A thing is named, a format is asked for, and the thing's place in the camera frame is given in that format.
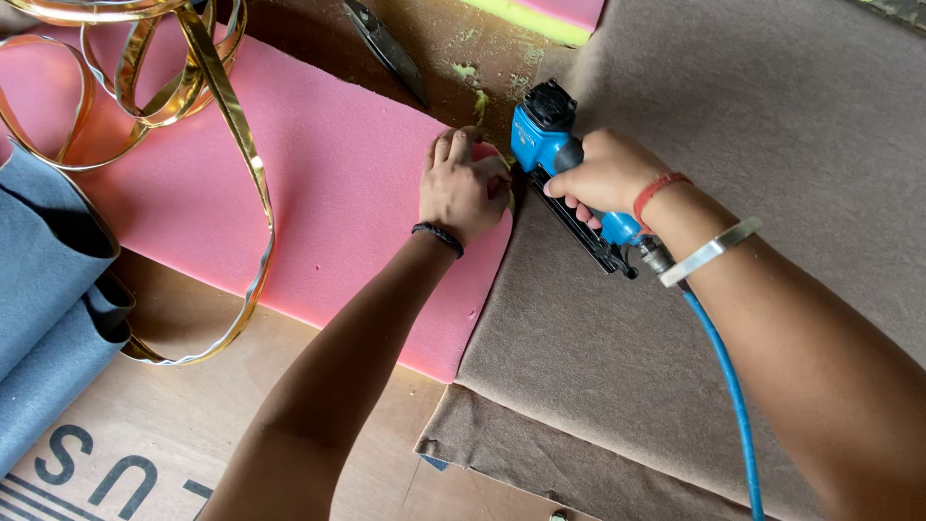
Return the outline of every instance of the right hand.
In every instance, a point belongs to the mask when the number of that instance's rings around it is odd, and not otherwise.
[[[544,192],[549,197],[565,196],[566,204],[576,209],[576,217],[593,228],[600,228],[601,222],[588,207],[632,215],[633,200],[640,192],[660,174],[671,172],[635,139],[610,129],[586,135],[582,150],[582,164],[553,176]]]

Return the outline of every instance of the yellow foam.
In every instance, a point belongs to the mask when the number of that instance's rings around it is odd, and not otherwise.
[[[539,32],[551,40],[559,40],[563,44],[585,45],[588,43],[589,37],[592,36],[585,29],[548,17],[529,7],[508,0],[463,0],[463,2],[506,19],[511,23],[518,24],[525,29]]]

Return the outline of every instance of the pink foam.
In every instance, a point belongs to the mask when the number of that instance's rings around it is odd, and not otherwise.
[[[548,17],[594,32],[605,0],[513,0]]]
[[[37,32],[78,45],[73,29]],[[94,28],[105,70],[113,70],[125,34],[125,27]],[[184,47],[175,24],[158,28],[141,100],[181,69]],[[53,150],[78,98],[69,55],[47,46],[5,50],[0,70],[0,86],[20,123],[37,146]],[[278,219],[277,255],[261,302],[324,326],[407,239],[418,217],[425,147],[445,127],[251,38],[245,38],[231,81],[267,166]],[[101,158],[131,126],[102,90],[94,112],[96,124],[71,160]],[[101,117],[110,126],[99,124]],[[0,160],[9,153],[3,141]],[[154,130],[126,158],[74,177],[126,248],[237,295],[255,275],[267,226],[214,105]],[[415,322],[400,363],[441,382],[453,380],[510,231],[506,212],[467,248]]]

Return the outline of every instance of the blue air hose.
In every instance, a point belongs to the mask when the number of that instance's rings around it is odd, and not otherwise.
[[[701,320],[707,337],[714,347],[717,354],[717,360],[720,362],[720,370],[723,371],[723,377],[727,380],[727,389],[730,391],[730,398],[733,401],[733,410],[736,412],[736,424],[740,427],[740,443],[743,445],[743,459],[746,466],[746,483],[749,485],[749,504],[752,506],[753,521],[762,521],[765,519],[765,512],[762,510],[762,494],[758,488],[758,469],[756,467],[756,449],[752,443],[752,431],[749,430],[749,415],[746,413],[746,404],[743,400],[743,391],[740,389],[740,382],[736,378],[736,371],[733,370],[733,363],[730,361],[730,354],[727,353],[723,340],[720,339],[720,333],[710,321],[707,312],[701,306],[701,302],[691,291],[684,291],[682,296],[691,306],[694,314]]]

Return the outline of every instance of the scissors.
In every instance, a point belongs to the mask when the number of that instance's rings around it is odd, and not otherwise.
[[[389,29],[357,0],[344,0],[344,11],[354,22],[369,50],[411,91],[421,105],[428,108],[428,93],[421,73]]]

